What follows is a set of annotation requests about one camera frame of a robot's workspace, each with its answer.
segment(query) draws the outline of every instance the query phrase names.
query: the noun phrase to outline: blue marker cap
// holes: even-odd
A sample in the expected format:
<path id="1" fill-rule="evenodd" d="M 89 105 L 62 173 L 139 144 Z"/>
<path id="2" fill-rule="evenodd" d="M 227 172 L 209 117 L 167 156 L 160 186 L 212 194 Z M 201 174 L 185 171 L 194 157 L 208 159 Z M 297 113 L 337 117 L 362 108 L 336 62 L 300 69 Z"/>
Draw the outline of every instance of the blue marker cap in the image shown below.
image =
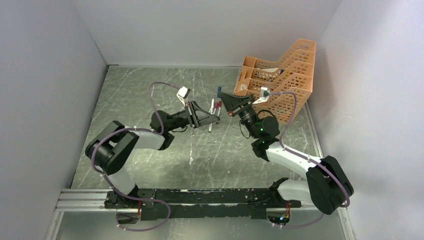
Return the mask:
<path id="1" fill-rule="evenodd" d="M 219 98 L 219 99 L 221 98 L 220 92 L 221 92 L 221 87 L 219 86 L 219 87 L 218 87 L 218 98 Z"/>

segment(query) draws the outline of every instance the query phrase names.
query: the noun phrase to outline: marble surface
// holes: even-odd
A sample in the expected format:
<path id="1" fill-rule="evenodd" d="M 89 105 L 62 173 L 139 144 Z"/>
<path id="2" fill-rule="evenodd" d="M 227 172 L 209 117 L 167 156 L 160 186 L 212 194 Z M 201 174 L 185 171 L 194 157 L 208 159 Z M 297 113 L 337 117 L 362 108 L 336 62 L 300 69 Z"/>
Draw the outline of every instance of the marble surface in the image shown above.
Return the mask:
<path id="1" fill-rule="evenodd" d="M 217 99 L 218 86 L 232 93 L 239 68 L 137 68 L 111 67 L 104 81 L 91 125 L 87 144 L 113 120 L 127 126 L 148 128 L 153 113 L 148 99 L 148 86 L 164 81 L 192 89 L 189 99 L 205 110 L 211 99 Z M 158 110 L 170 114 L 183 109 L 176 90 L 157 85 L 153 99 Z M 302 180 L 291 170 L 257 158 L 252 151 L 252 138 L 245 139 L 239 118 L 225 111 L 219 124 L 174 133 L 175 140 L 165 151 L 135 149 L 125 164 L 140 188 L 267 188 L 282 177 Z M 284 143 L 310 155 L 317 155 L 312 129 L 303 108 L 284 137 Z M 72 182 L 72 188 L 105 189 L 103 178 L 91 169 L 84 149 Z"/>

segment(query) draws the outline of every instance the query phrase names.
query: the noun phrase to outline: white wall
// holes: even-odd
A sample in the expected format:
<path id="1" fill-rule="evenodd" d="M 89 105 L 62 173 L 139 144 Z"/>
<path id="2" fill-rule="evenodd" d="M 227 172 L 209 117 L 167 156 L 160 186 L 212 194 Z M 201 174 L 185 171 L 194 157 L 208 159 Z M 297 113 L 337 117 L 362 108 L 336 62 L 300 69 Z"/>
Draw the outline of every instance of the white wall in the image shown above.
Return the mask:
<path id="1" fill-rule="evenodd" d="M 0 3 L 0 239 L 44 239 L 105 64 L 70 0 Z"/>
<path id="2" fill-rule="evenodd" d="M 319 42 L 309 102 L 358 240 L 424 239 L 423 23 L 420 0 L 343 0 Z"/>
<path id="3" fill-rule="evenodd" d="M 239 66 L 318 41 L 341 0 L 73 0 L 108 64 Z"/>

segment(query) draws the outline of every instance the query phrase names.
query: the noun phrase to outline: black and white robotic arm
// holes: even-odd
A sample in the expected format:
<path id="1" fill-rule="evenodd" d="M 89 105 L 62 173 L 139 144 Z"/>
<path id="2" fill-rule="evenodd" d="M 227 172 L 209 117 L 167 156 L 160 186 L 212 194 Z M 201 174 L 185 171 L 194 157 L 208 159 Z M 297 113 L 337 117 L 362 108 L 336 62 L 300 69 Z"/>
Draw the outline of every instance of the black and white robotic arm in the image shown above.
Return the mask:
<path id="1" fill-rule="evenodd" d="M 239 116 L 250 135 L 256 139 L 251 144 L 255 155 L 267 162 L 285 166 L 306 181 L 281 178 L 269 188 L 256 189 L 138 188 L 124 168 L 133 149 L 166 150 L 175 138 L 171 134 L 174 130 L 187 126 L 199 128 L 219 120 L 218 116 L 201 109 L 195 101 L 187 101 L 187 88 L 184 87 L 182 92 L 178 98 L 184 103 L 184 110 L 174 114 L 160 110 L 153 113 L 151 131 L 130 130 L 122 123 L 112 121 L 87 146 L 85 154 L 89 158 L 92 158 L 97 147 L 93 159 L 94 167 L 103 171 L 120 193 L 133 198 L 147 196 L 151 199 L 161 199 L 171 206 L 171 218 L 250 216 L 253 219 L 264 219 L 267 217 L 266 209 L 284 208 L 288 201 L 292 208 L 300 207 L 301 201 L 313 203 L 321 212 L 330 215 L 343 205 L 346 196 L 334 179 L 315 164 L 320 163 L 338 179 L 348 196 L 353 194 L 352 185 L 334 157 L 307 156 L 288 146 L 282 147 L 276 138 L 280 131 L 275 116 L 259 118 L 252 108 L 254 101 L 251 96 L 236 96 L 224 92 L 220 92 L 220 98 L 228 115 Z M 119 130 L 123 131 L 98 146 L 103 139 Z M 104 203 L 105 208 L 112 209 L 137 208 L 137 205 L 137 201 L 122 197 L 115 191 L 108 193 Z M 144 203 L 143 211 L 141 220 L 154 220 L 163 218 L 167 210 L 162 204 L 152 202 Z"/>

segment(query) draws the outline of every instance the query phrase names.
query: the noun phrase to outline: gray marble table surface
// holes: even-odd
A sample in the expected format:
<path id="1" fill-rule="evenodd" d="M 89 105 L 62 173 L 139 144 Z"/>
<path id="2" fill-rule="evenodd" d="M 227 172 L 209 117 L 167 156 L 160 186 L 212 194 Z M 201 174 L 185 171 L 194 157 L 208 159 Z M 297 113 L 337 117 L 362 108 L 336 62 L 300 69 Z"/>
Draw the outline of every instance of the gray marble table surface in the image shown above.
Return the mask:
<path id="1" fill-rule="evenodd" d="M 148 99 L 151 82 L 186 86 L 192 89 L 188 99 L 208 110 L 211 99 L 217 99 L 219 86 L 223 92 L 233 92 L 239 71 L 240 68 L 110 67 L 84 149 L 113 120 L 126 126 L 149 128 L 153 113 Z M 174 88 L 155 85 L 152 96 L 158 110 L 170 114 L 181 111 L 183 106 L 176 93 Z M 224 110 L 220 117 L 211 133 L 207 127 L 173 133 L 175 139 L 165 151 L 133 150 L 125 164 L 132 179 L 140 188 L 267 188 L 282 177 L 302 180 L 281 165 L 257 158 L 251 147 L 254 140 L 242 136 L 238 117 L 231 118 Z M 317 155 L 305 108 L 290 125 L 284 143 L 309 155 Z M 91 169 L 84 149 L 71 188 L 107 188 L 103 178 Z"/>

